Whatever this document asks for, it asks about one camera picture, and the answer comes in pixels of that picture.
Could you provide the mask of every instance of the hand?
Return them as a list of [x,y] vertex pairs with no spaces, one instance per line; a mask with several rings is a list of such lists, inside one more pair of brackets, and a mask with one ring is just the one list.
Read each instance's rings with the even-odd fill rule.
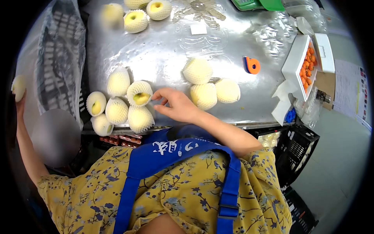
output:
[[161,105],[155,105],[153,108],[160,114],[166,115],[176,121],[194,124],[199,118],[199,114],[203,113],[184,93],[172,88],[161,88],[152,96],[152,100],[159,101],[162,98],[164,99]]
[[17,108],[17,119],[23,120],[23,113],[25,111],[25,102],[26,102],[26,90],[22,97],[22,99],[19,102],[16,102],[16,108]]

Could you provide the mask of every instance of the stainless steel table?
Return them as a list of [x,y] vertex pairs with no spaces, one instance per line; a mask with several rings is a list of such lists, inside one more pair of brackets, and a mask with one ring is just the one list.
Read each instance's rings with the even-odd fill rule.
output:
[[[241,90],[238,102],[218,102],[208,110],[209,113],[240,127],[278,125],[271,112],[279,100],[271,96],[284,81],[281,67],[286,56],[275,63],[265,56],[259,43],[251,40],[252,28],[265,20],[263,11],[241,12],[228,0],[173,0],[171,16],[162,21],[149,20],[148,27],[140,33],[104,33],[97,23],[97,11],[102,4],[110,2],[123,6],[122,1],[94,0],[85,7],[90,14],[87,55],[91,91],[101,91],[108,97],[109,74],[116,67],[124,66],[132,81],[147,80],[153,91],[168,86],[189,96],[191,84],[184,79],[182,69],[188,58],[202,56],[213,67],[213,80],[233,79]],[[190,26],[194,24],[205,25],[207,34],[191,35]],[[293,38],[285,42],[285,55],[292,41]],[[260,73],[246,73],[242,56],[256,58],[261,64]],[[151,111],[154,104],[159,102],[149,104]],[[156,127],[151,131],[177,124],[166,116],[153,113]],[[113,133],[128,132],[128,126],[127,123],[115,126]],[[84,132],[92,132],[90,129],[85,126]]]

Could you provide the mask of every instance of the yellow floral dress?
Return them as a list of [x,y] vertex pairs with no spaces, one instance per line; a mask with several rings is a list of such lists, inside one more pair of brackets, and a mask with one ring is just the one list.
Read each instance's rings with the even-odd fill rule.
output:
[[[60,233],[112,233],[131,148],[110,148],[81,176],[49,175],[38,190]],[[272,151],[264,148],[241,161],[233,234],[289,233],[291,213],[279,188]],[[141,181],[131,230],[168,213],[186,233],[216,233],[217,208],[227,158],[206,151]]]

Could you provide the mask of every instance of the cardboard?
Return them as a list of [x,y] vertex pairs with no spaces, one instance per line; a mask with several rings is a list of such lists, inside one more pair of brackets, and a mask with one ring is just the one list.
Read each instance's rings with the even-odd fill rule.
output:
[[314,85],[321,91],[331,96],[330,103],[323,103],[323,107],[331,110],[335,97],[335,73],[317,72]]

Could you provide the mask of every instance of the pear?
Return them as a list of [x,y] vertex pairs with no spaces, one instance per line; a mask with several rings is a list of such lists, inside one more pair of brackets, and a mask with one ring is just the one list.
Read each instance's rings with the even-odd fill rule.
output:
[[217,91],[215,85],[206,83],[191,87],[191,98],[193,104],[202,110],[209,110],[217,104]]
[[150,1],[151,0],[124,0],[123,2],[130,10],[137,10],[145,7]]
[[130,10],[123,19],[129,33],[141,32],[148,26],[147,14],[143,10]]
[[208,83],[213,70],[208,61],[201,58],[192,58],[183,69],[183,75],[189,82],[195,85]]
[[126,68],[116,68],[108,77],[107,92],[111,97],[121,97],[130,86],[130,77]]
[[88,95],[86,101],[86,108],[90,115],[96,117],[104,112],[105,106],[107,105],[107,99],[102,92],[95,91]]
[[26,90],[26,81],[23,75],[16,76],[12,83],[12,93],[16,95],[15,101],[19,102]]
[[96,117],[91,118],[92,127],[96,134],[101,137],[112,134],[113,124],[110,124],[105,114],[100,114]]
[[123,8],[116,3],[103,5],[100,17],[104,27],[118,28],[122,25]]
[[145,106],[130,106],[128,120],[130,129],[135,134],[144,132],[154,124],[153,116]]
[[135,81],[127,89],[127,99],[132,106],[145,106],[153,95],[150,84],[146,81]]
[[127,121],[129,108],[126,103],[118,97],[110,98],[107,107],[105,108],[105,115],[111,124],[119,125]]
[[163,20],[171,13],[171,3],[166,0],[152,0],[147,5],[147,14],[153,20]]
[[222,103],[234,103],[240,99],[240,88],[238,84],[230,79],[221,79],[215,83],[217,99]]
[[146,103],[150,97],[151,95],[141,92],[139,94],[135,94],[133,99],[136,105],[141,106]]

